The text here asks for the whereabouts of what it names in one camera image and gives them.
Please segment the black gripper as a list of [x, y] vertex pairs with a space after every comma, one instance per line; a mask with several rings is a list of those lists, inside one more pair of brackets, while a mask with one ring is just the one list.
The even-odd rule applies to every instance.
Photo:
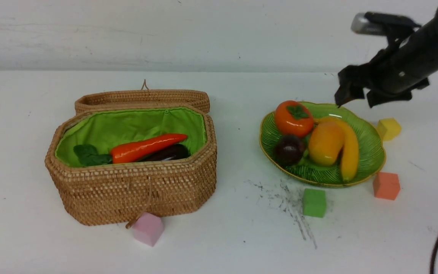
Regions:
[[428, 76], [438, 71], [438, 8], [424, 25], [395, 14], [367, 12], [370, 23], [382, 26], [388, 47], [370, 65], [348, 65], [338, 73], [334, 94], [338, 108], [365, 99], [370, 108], [393, 101], [410, 101], [412, 91], [430, 85]]

